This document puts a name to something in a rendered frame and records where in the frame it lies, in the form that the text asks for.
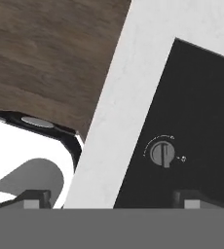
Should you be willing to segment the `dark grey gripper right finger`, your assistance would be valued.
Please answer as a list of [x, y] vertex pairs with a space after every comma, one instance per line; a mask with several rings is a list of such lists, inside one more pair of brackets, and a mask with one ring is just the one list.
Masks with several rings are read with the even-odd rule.
[[173, 208], [179, 209], [218, 209], [224, 203], [202, 195], [198, 191], [178, 190], [173, 193]]

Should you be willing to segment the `black stove hob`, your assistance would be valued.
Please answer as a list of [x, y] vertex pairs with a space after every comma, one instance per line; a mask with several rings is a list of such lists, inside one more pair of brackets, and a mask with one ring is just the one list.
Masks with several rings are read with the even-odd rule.
[[[171, 143], [169, 168], [150, 159]], [[115, 205], [173, 208], [173, 193], [198, 191], [224, 203], [224, 56], [175, 39]]]

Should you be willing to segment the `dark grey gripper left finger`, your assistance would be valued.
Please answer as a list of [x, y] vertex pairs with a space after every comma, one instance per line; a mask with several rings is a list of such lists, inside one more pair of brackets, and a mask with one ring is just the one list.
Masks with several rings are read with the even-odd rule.
[[16, 198], [0, 203], [0, 209], [50, 209], [49, 190], [26, 190]]

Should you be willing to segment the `white and black rounded object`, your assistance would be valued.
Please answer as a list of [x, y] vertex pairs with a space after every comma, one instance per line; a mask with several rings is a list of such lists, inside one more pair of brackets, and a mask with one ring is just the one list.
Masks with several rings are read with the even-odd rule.
[[50, 209], [62, 209], [83, 147], [73, 128], [0, 111], [0, 203], [26, 190], [49, 190]]

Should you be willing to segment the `grey stove knob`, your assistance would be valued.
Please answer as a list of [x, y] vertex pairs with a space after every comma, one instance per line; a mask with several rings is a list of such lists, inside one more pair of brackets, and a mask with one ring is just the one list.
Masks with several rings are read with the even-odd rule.
[[171, 143], [159, 141], [150, 149], [150, 159], [153, 163], [163, 168], [169, 168], [175, 156], [175, 150]]

